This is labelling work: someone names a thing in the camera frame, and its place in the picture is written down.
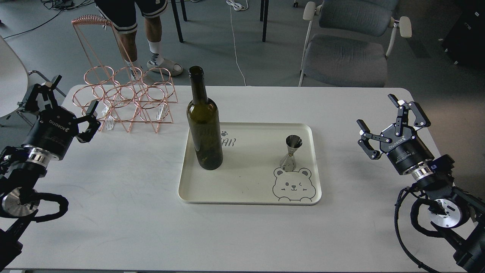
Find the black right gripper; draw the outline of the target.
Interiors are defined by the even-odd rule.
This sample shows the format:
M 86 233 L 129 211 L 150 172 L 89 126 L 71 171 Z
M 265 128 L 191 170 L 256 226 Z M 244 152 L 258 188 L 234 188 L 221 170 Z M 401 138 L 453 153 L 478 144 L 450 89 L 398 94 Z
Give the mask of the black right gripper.
M 373 149 L 369 140 L 381 142 L 381 151 L 387 154 L 396 171 L 400 175 L 405 175 L 410 172 L 409 169 L 419 163 L 430 162 L 435 158 L 416 132 L 422 127 L 431 126 L 431 121 L 418 103 L 398 100 L 393 94 L 389 94 L 388 98 L 398 108 L 395 124 L 381 132 L 383 136 L 374 135 L 362 119 L 357 119 L 357 124 L 361 128 L 359 131 L 361 139 L 358 144 L 370 159 L 377 160 L 381 157 L 381 152 Z M 409 126 L 408 114 L 410 111 L 413 112 L 415 121 Z

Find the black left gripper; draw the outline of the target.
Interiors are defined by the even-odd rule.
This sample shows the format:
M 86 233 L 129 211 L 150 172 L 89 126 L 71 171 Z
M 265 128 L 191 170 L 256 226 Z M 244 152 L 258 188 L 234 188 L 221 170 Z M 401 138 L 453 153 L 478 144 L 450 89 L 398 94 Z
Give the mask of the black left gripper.
M 42 95 L 44 109 L 38 115 L 33 128 L 29 131 L 22 147 L 38 147 L 54 155 L 57 160 L 64 159 L 67 149 L 76 136 L 78 142 L 90 142 L 101 126 L 95 115 L 98 100 L 90 102 L 86 115 L 76 118 L 64 107 L 59 107 L 55 99 L 54 90 L 57 88 L 62 76 L 58 75 L 52 81 L 43 84 L 34 84 L 26 92 L 19 108 L 28 113 L 38 113 L 38 95 Z M 78 125 L 87 121 L 89 123 L 84 132 L 79 133 Z

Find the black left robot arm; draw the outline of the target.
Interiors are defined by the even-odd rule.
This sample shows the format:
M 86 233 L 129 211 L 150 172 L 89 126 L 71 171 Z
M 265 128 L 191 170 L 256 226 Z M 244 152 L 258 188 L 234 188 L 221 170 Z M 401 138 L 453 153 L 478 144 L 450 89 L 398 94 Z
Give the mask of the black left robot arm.
M 52 221 L 68 210 L 68 200 L 62 195 L 34 189 L 46 175 L 48 163 L 62 160 L 73 138 L 90 142 L 100 127 L 95 115 L 97 100 L 79 118 L 57 103 L 53 91 L 61 78 L 35 84 L 27 91 L 24 110 L 36 114 L 37 120 L 21 146 L 7 146 L 1 153 L 1 216 L 16 220 L 0 232 L 2 270 L 21 254 L 19 238 L 32 221 Z

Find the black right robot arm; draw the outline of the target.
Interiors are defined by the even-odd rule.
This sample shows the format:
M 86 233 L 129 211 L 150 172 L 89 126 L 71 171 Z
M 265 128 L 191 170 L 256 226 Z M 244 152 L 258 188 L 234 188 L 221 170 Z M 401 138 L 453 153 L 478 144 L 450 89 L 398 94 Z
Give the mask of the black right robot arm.
M 399 210 L 408 194 L 416 197 L 410 210 L 412 226 L 428 237 L 442 237 L 455 249 L 456 264 L 469 273 L 484 272 L 484 202 L 453 185 L 454 160 L 448 154 L 434 158 L 417 131 L 431 125 L 421 106 L 414 102 L 388 98 L 398 108 L 395 123 L 379 135 L 372 134 L 362 120 L 360 147 L 370 159 L 385 154 L 400 175 L 411 174 L 415 180 L 403 188 L 395 204 L 394 228 L 399 244 L 414 263 L 430 273 L 426 266 L 405 247 L 399 232 Z

